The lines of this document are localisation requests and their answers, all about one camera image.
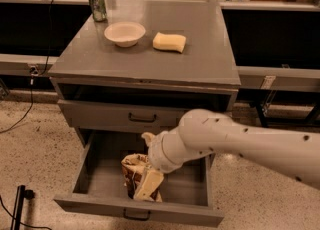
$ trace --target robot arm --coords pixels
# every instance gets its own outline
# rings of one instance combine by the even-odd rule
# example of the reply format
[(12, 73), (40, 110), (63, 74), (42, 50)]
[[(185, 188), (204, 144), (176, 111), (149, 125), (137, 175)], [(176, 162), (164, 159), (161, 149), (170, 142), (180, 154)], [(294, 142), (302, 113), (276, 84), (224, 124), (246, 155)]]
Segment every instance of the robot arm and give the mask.
[(251, 127), (195, 109), (173, 130), (142, 137), (152, 166), (162, 173), (212, 153), (232, 153), (320, 189), (320, 134)]

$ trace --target can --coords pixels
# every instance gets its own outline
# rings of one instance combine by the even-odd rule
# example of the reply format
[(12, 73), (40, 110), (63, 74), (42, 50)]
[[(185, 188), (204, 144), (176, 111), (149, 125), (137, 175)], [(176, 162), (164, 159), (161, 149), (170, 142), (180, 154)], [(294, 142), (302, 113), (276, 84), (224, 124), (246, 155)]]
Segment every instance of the can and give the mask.
[(107, 19), (107, 10), (104, 0), (89, 0), (94, 21), (104, 21)]

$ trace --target cabinet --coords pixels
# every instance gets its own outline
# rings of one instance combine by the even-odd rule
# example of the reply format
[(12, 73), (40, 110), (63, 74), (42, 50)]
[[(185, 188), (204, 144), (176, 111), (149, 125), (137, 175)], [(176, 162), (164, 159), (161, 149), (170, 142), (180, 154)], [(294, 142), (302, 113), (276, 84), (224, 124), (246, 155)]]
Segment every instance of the cabinet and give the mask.
[[(212, 157), (166, 175), (161, 203), (130, 199), (120, 162), (147, 152), (142, 132), (171, 129), (193, 108), (232, 108), (240, 81), (221, 10), (213, 2), (140, 0), (114, 0), (108, 8), (108, 22), (89, 18), (49, 72), (84, 146), (72, 190), (55, 201), (72, 212), (217, 226), (223, 214), (212, 204)], [(146, 35), (133, 47), (115, 46), (103, 31), (119, 21), (139, 22)], [(184, 34), (184, 52), (154, 50), (158, 31)]]

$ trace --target speckled floor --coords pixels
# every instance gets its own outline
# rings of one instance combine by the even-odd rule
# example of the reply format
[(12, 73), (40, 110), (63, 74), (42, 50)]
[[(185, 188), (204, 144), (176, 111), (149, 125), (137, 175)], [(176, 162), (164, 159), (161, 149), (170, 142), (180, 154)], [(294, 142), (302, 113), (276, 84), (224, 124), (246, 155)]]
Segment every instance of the speckled floor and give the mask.
[[(28, 96), (12, 93), (0, 102), (0, 129), (22, 117), (30, 105)], [(0, 194), (4, 204), (13, 210), (19, 185), (26, 185), (36, 195), (25, 201), (25, 223), (55, 230), (209, 229), (64, 212), (53, 197), (71, 188), (83, 147), (65, 122), (55, 95), (40, 93), (34, 100), (26, 119), (10, 132), (0, 134)], [(254, 110), (245, 105), (237, 104), (234, 116), (243, 123), (258, 122)], [(319, 229), (320, 191), (245, 159), (217, 155), (212, 185), (214, 206), (225, 213), (218, 229)], [(10, 225), (10, 217), (0, 209), (0, 229), (10, 229)]]

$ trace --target white bowl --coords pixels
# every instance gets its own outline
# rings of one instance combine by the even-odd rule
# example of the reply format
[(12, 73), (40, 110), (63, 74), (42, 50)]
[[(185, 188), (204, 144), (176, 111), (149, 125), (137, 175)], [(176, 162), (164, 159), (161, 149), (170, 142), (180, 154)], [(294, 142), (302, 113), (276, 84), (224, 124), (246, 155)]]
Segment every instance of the white bowl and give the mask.
[(104, 36), (120, 47), (131, 47), (144, 36), (146, 29), (135, 22), (117, 22), (106, 28)]

